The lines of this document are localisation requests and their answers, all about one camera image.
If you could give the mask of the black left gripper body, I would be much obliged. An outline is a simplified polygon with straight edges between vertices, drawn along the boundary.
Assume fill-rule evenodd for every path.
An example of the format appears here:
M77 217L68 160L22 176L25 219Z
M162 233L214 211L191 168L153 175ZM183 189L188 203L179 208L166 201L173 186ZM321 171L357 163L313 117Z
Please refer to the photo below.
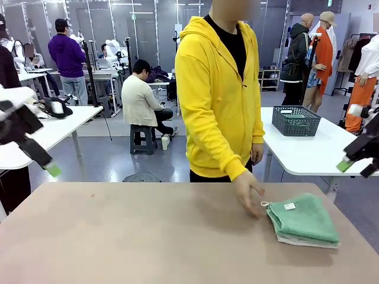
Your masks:
M37 116L24 104L15 106L10 100L1 101L1 145L11 142L27 146L32 139L26 134L33 134L43 128Z

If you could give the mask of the person's left hand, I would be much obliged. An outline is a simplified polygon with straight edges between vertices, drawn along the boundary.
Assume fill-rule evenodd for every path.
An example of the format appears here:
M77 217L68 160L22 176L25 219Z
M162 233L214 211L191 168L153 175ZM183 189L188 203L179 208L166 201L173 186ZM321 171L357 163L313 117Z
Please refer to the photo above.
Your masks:
M264 144L252 144L251 160L254 166L261 162L263 155L264 155Z

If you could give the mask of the person's right hand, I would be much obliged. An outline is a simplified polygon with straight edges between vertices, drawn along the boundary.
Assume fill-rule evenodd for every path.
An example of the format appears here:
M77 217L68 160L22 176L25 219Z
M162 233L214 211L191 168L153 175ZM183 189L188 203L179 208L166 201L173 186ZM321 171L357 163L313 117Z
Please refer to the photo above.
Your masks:
M259 218L261 216L261 210L255 205L252 199L252 191L255 191L258 195L264 196L265 189L261 182L259 182L254 175L245 170L241 175L236 177L232 182L236 198L244 207L245 211L253 218Z

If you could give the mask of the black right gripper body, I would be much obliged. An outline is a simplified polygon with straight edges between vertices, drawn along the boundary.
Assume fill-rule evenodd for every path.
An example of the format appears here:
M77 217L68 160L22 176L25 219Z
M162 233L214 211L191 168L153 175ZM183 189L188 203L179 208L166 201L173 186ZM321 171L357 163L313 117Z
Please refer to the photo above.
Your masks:
M369 156L378 159L378 114L372 116L371 120L365 125L366 135L370 138L366 146Z

